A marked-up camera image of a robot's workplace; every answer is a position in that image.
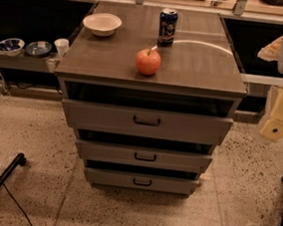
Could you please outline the grey bottom drawer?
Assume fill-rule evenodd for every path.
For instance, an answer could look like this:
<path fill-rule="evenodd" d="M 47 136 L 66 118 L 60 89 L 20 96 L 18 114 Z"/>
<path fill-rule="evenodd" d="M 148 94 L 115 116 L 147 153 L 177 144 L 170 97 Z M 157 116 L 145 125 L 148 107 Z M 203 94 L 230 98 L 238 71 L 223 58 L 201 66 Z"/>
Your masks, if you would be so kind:
<path fill-rule="evenodd" d="M 198 186 L 198 180 L 169 178 L 166 176 L 117 172 L 107 169 L 85 168 L 89 183 L 116 187 L 136 188 L 158 192 L 190 195 Z"/>

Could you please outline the grey drawer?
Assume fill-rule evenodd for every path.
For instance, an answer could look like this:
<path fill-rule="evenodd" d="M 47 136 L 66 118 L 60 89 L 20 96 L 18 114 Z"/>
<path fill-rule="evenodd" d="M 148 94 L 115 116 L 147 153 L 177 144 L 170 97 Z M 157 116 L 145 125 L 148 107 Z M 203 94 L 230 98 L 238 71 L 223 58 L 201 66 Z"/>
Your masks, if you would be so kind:
<path fill-rule="evenodd" d="M 232 118 L 174 113 L 63 99 L 67 123 L 77 129 L 202 144 L 222 144 Z"/>
<path fill-rule="evenodd" d="M 80 139 L 76 140 L 76 148 L 80 157 L 86 161 L 97 160 L 195 173 L 205 172 L 212 160 L 211 155 Z"/>
<path fill-rule="evenodd" d="M 158 192 L 190 195 L 198 186 L 198 180 L 169 178 L 166 176 L 117 172 L 107 169 L 85 168 L 89 183 L 116 187 L 136 188 Z"/>

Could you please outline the grey drawer cabinet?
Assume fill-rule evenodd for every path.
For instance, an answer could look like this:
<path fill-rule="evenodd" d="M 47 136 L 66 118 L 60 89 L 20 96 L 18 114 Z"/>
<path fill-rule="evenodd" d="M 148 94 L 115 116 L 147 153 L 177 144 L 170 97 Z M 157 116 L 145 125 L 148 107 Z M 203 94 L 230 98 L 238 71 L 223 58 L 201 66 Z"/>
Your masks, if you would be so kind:
<path fill-rule="evenodd" d="M 108 38 L 83 29 L 57 68 L 63 99 L 173 113 L 232 118 L 247 90 L 217 14 L 181 10 L 171 46 L 157 43 L 160 11 L 154 6 L 100 3 L 99 12 L 123 20 Z M 136 55 L 160 54 L 155 74 L 142 75 Z M 71 127 L 76 140 L 211 155 L 218 146 Z M 202 174 L 149 166 L 84 160 L 84 168 L 198 180 Z"/>

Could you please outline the grey middle drawer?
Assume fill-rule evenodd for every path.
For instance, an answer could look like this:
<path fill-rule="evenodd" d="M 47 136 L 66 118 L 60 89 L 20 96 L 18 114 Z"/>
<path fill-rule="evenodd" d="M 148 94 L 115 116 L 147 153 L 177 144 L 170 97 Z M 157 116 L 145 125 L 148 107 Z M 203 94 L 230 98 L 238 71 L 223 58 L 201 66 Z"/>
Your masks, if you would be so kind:
<path fill-rule="evenodd" d="M 76 148 L 80 157 L 86 161 L 97 160 L 195 173 L 205 172 L 212 160 L 211 155 L 80 139 L 76 140 Z"/>

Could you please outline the grey top drawer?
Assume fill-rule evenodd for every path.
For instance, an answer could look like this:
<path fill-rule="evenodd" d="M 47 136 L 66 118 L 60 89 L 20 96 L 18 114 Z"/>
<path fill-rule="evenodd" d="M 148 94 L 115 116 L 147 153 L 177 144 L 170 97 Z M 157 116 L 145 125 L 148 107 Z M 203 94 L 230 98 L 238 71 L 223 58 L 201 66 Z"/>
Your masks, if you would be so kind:
<path fill-rule="evenodd" d="M 202 144 L 222 144 L 232 118 L 174 113 L 63 99 L 67 123 L 77 129 Z"/>

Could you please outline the red apple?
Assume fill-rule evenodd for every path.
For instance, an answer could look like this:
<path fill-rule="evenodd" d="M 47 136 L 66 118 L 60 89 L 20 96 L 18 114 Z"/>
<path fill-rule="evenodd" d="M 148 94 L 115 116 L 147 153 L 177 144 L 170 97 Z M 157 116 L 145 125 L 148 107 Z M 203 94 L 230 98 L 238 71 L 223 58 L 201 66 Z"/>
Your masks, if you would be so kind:
<path fill-rule="evenodd" d="M 160 54 L 154 49 L 142 49 L 136 55 L 137 70 L 144 76 L 155 74 L 160 65 Z"/>

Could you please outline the blue soda can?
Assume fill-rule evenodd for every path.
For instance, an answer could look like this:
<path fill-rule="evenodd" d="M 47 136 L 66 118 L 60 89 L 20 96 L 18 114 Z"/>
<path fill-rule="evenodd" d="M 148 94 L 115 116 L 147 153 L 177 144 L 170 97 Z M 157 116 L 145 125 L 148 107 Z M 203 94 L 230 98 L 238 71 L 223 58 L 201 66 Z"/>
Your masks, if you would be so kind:
<path fill-rule="evenodd" d="M 171 46 L 177 25 L 177 11 L 163 8 L 159 15 L 157 41 L 160 45 Z"/>

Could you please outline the white bowl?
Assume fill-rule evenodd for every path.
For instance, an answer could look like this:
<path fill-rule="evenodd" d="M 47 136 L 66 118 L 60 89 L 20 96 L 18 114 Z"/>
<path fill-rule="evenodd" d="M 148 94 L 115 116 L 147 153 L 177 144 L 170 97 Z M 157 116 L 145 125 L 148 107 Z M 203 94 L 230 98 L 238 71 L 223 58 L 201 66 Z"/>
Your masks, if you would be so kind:
<path fill-rule="evenodd" d="M 115 14 L 91 14 L 84 18 L 84 26 L 92 30 L 95 36 L 109 37 L 123 24 Z"/>

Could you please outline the white paper cup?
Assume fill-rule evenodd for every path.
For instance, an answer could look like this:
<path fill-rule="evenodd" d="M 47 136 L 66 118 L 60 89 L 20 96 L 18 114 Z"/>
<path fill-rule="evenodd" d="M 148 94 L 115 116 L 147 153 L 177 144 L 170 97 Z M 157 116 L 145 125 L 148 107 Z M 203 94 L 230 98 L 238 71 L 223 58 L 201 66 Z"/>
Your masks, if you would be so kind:
<path fill-rule="evenodd" d="M 57 39 L 54 41 L 54 45 L 57 48 L 57 53 L 60 58 L 63 58 L 69 51 L 69 40 L 68 39 Z"/>

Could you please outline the dark blue bowl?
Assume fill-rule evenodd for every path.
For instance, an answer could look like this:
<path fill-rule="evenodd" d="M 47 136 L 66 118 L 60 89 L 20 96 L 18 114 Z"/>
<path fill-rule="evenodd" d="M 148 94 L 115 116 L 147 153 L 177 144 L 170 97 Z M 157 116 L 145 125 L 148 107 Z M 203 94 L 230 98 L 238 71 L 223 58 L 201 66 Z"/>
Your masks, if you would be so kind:
<path fill-rule="evenodd" d="M 52 50 L 52 45 L 47 41 L 36 41 L 26 46 L 25 53 L 30 57 L 45 58 Z"/>

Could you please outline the low grey shelf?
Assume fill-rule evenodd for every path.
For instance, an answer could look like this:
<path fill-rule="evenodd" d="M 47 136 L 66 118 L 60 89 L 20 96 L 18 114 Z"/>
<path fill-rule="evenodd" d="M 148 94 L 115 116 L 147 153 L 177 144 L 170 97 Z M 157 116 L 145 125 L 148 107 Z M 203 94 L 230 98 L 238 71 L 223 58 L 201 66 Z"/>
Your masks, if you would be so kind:
<path fill-rule="evenodd" d="M 52 74 L 59 63 L 60 58 L 56 53 L 45 58 L 30 57 L 24 51 L 15 57 L 0 53 L 0 68 Z"/>

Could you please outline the blue patterned bowl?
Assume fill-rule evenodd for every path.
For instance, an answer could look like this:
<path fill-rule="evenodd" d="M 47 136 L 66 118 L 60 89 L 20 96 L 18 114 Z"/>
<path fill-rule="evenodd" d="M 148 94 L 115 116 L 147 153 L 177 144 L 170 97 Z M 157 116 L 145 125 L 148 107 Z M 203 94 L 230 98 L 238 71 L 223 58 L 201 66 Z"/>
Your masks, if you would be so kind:
<path fill-rule="evenodd" d="M 6 39 L 0 42 L 0 53 L 15 57 L 20 55 L 25 43 L 20 38 Z"/>

